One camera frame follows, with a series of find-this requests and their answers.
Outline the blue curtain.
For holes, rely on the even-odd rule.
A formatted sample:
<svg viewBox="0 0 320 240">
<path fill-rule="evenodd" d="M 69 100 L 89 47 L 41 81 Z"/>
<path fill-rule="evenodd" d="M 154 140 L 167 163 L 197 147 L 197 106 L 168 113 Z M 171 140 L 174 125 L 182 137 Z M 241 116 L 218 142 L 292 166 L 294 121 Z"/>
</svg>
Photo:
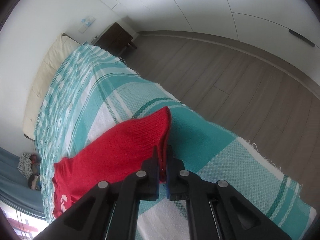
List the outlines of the blue curtain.
<svg viewBox="0 0 320 240">
<path fill-rule="evenodd" d="M 26 215 L 45 219 L 42 194 L 28 186 L 18 171 L 19 157 L 1 148 L 1 201 Z"/>
</svg>

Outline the pile of clothes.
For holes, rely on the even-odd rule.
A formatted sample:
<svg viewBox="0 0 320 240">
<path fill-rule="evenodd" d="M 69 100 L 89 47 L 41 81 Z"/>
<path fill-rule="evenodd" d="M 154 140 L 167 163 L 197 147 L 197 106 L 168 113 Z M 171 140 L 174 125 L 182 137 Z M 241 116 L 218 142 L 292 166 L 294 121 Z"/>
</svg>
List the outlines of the pile of clothes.
<svg viewBox="0 0 320 240">
<path fill-rule="evenodd" d="M 35 191 L 41 190 L 40 164 L 41 159 L 37 154 L 23 153 L 17 167 L 27 179 L 28 187 Z"/>
</svg>

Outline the teal plaid bed cover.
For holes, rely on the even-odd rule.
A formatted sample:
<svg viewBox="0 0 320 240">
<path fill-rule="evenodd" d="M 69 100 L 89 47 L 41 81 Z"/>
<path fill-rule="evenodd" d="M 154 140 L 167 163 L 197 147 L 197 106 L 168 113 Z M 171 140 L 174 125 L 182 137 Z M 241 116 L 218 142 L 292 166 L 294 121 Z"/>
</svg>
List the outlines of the teal plaid bed cover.
<svg viewBox="0 0 320 240">
<path fill-rule="evenodd" d="M 228 181 L 292 239 L 303 238 L 315 222 L 316 210 L 301 200 L 302 187 L 296 181 L 241 137 L 204 120 L 159 84 L 88 44 L 59 64 L 35 125 L 47 222 L 55 219 L 55 163 L 75 156 L 113 126 L 164 106 L 172 114 L 169 142 L 189 171 L 206 181 Z"/>
</svg>

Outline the cream padded headboard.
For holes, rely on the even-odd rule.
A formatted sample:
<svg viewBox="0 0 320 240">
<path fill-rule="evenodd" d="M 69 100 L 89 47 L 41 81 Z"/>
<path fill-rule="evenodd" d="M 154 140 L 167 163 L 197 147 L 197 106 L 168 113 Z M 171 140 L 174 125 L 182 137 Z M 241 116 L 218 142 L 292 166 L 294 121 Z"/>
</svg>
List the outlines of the cream padded headboard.
<svg viewBox="0 0 320 240">
<path fill-rule="evenodd" d="M 24 111 L 24 136 L 33 141 L 39 110 L 49 86 L 61 64 L 80 44 L 67 34 L 60 34 L 44 56 L 29 92 Z"/>
</svg>

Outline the white wardrobe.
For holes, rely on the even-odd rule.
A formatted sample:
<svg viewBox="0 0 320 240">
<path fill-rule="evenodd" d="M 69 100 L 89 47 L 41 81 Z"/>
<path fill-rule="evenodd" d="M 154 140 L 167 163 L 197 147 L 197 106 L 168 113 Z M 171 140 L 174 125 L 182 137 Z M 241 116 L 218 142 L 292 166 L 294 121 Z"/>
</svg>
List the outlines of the white wardrobe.
<svg viewBox="0 0 320 240">
<path fill-rule="evenodd" d="M 216 35 L 265 50 L 319 82 L 315 0 L 101 0 L 136 31 Z"/>
</svg>

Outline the dark wooden nightstand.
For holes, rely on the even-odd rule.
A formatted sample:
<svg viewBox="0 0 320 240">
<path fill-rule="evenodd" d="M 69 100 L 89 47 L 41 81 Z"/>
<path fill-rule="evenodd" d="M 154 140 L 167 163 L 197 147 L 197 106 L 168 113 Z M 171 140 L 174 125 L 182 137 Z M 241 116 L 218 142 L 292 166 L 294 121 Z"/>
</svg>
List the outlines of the dark wooden nightstand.
<svg viewBox="0 0 320 240">
<path fill-rule="evenodd" d="M 95 41 L 95 45 L 114 56 L 119 56 L 127 47 L 137 49 L 132 40 L 133 37 L 117 22 L 114 22 L 114 24 L 107 28 Z"/>
</svg>

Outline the red rabbit sweater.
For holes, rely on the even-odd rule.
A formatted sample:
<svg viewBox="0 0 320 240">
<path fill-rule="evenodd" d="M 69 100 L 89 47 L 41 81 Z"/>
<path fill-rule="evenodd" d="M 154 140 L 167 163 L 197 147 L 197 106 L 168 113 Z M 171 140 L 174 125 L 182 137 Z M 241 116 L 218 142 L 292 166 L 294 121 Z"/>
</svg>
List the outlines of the red rabbit sweater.
<svg viewBox="0 0 320 240">
<path fill-rule="evenodd" d="M 72 158 L 54 164 L 54 209 L 58 218 L 100 181 L 116 183 L 158 155 L 160 180 L 165 181 L 167 142 L 171 127 L 168 107 L 140 119 L 122 122 Z"/>
</svg>

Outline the wall switch panel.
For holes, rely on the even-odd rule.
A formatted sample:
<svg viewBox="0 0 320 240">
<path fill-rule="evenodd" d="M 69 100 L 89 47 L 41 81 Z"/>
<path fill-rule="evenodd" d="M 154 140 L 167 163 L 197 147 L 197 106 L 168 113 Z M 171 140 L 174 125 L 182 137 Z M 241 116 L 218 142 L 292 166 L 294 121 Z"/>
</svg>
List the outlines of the wall switch panel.
<svg viewBox="0 0 320 240">
<path fill-rule="evenodd" d="M 93 23 L 95 22 L 95 18 L 93 16 L 89 16 L 87 18 L 83 18 L 81 20 L 81 25 L 78 29 L 78 32 L 83 34 Z"/>
</svg>

